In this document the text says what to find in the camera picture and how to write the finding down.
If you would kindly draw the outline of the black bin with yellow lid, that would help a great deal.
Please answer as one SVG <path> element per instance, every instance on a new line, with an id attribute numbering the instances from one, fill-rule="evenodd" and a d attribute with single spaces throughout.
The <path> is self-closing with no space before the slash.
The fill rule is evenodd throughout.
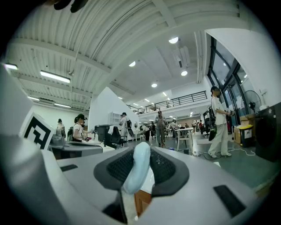
<path id="1" fill-rule="evenodd" d="M 240 144 L 243 148 L 251 147 L 254 139 L 252 135 L 253 125 L 240 125 L 238 127 L 241 135 Z"/>

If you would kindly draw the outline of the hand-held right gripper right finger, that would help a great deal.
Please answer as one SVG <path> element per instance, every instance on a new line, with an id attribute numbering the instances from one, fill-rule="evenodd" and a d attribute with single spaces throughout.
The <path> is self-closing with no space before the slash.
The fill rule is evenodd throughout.
<path id="1" fill-rule="evenodd" d="M 260 205 L 255 192 L 214 163 L 151 148 L 155 184 L 141 225 L 243 225 Z"/>

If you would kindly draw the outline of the long ceiling light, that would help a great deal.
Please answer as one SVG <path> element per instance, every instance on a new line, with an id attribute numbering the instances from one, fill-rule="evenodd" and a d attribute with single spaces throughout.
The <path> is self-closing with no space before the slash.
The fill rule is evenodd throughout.
<path id="1" fill-rule="evenodd" d="M 41 74 L 41 76 L 48 77 L 48 78 L 55 79 L 55 80 L 59 80 L 61 82 L 65 82 L 65 83 L 70 83 L 70 81 L 71 81 L 67 77 L 60 76 L 60 75 L 50 73 L 50 72 L 47 72 L 47 71 L 43 71 L 43 70 L 40 71 L 40 74 Z"/>

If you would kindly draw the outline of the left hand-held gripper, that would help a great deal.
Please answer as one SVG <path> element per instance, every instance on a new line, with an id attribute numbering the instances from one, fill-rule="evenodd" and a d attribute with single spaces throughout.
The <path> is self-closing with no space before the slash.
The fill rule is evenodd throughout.
<path id="1" fill-rule="evenodd" d="M 94 225 L 94 208 L 64 179 L 56 189 L 40 148 L 22 136 L 31 108 L 0 65 L 0 225 Z"/>

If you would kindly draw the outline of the white rounded block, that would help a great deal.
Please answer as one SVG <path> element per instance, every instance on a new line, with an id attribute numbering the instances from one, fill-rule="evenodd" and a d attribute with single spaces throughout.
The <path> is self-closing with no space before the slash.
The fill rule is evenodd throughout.
<path id="1" fill-rule="evenodd" d="M 133 167 L 123 184 L 128 194 L 137 193 L 144 184 L 150 167 L 150 145 L 146 142 L 138 144 L 133 152 Z"/>

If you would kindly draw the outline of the black balcony railing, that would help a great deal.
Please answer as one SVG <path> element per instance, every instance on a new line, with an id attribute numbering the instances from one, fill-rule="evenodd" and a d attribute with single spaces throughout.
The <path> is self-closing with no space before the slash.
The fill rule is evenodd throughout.
<path id="1" fill-rule="evenodd" d="M 127 106 L 136 114 L 144 114 L 144 113 L 154 112 L 157 110 L 164 110 L 176 106 L 193 104 L 207 99 L 208 97 L 206 91 L 200 91 L 197 93 L 188 94 L 185 96 L 173 98 L 159 103 L 154 103 L 154 104 L 151 103 L 148 106 L 136 106 L 136 105 L 135 106 L 127 105 Z"/>

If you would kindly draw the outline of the black standing fan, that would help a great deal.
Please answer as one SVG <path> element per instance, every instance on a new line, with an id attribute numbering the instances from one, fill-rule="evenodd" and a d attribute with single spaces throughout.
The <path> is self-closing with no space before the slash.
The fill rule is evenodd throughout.
<path id="1" fill-rule="evenodd" d="M 241 100 L 241 109 L 244 115 L 254 114 L 260 111 L 261 100 L 259 95 L 252 90 L 248 90 L 244 93 L 244 97 Z"/>

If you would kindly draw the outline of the wooden cabinet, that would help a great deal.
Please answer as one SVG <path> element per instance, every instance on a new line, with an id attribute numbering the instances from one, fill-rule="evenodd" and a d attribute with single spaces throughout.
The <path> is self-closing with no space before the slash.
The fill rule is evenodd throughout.
<path id="1" fill-rule="evenodd" d="M 139 217 L 149 206 L 151 202 L 151 194 L 139 190 L 137 193 L 134 194 L 134 202 L 135 202 L 137 216 Z"/>

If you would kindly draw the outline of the black office chair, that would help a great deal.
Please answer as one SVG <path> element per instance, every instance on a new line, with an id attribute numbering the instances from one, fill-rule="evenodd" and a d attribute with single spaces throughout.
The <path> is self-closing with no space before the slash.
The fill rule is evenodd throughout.
<path id="1" fill-rule="evenodd" d="M 127 143 L 127 136 L 122 136 L 116 126 L 109 126 L 105 129 L 104 146 L 114 149 L 124 147 Z"/>

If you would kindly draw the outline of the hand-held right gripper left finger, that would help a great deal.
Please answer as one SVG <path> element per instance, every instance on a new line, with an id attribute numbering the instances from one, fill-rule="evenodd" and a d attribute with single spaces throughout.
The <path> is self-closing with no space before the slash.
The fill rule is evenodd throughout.
<path id="1" fill-rule="evenodd" d="M 63 171 L 74 189 L 72 206 L 84 221 L 96 225 L 127 225 L 122 187 L 133 167 L 133 148 L 100 153 L 80 158 L 59 160 L 58 165 L 76 168 Z"/>

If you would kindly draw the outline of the black front-loading appliance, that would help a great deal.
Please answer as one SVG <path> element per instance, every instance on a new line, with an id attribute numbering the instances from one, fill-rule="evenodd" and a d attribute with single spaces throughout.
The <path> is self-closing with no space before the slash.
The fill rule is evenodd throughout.
<path id="1" fill-rule="evenodd" d="M 256 155 L 275 162 L 281 158 L 281 102 L 255 115 Z"/>

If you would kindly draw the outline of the white table with thin legs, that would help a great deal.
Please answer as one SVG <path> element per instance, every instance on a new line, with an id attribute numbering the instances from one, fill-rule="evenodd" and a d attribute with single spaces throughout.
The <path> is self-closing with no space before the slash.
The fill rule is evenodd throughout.
<path id="1" fill-rule="evenodd" d="M 177 148 L 176 151 L 180 151 L 180 141 L 188 141 L 188 151 L 193 152 L 193 137 L 192 128 L 177 129 Z"/>

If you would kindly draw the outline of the grey work table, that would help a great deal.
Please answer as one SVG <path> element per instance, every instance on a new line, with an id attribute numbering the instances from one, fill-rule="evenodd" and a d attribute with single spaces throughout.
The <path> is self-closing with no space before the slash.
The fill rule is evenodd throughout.
<path id="1" fill-rule="evenodd" d="M 64 145 L 49 145 L 48 148 L 57 160 L 78 158 L 103 153 L 103 148 L 87 142 L 65 142 Z"/>

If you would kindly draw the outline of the white counter table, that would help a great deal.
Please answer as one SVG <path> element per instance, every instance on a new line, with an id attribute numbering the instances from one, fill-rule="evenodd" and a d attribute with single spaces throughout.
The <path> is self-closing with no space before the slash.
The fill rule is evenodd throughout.
<path id="1" fill-rule="evenodd" d="M 148 194 L 151 194 L 154 184 L 155 184 L 154 173 L 153 173 L 151 167 L 149 167 L 146 179 L 140 190 L 142 190 Z"/>

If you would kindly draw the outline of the cardboard box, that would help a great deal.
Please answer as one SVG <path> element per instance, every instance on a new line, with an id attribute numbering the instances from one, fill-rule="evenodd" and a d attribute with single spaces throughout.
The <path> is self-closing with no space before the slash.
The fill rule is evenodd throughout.
<path id="1" fill-rule="evenodd" d="M 241 116 L 240 117 L 240 125 L 253 125 L 253 130 L 252 130 L 252 135 L 253 135 L 253 139 L 255 140 L 256 138 L 256 128 L 255 128 L 255 117 L 253 114 L 249 114 L 246 116 Z M 234 142 L 240 144 L 240 140 L 241 140 L 241 135 L 240 135 L 240 131 L 238 129 L 238 127 L 240 125 L 234 126 Z"/>

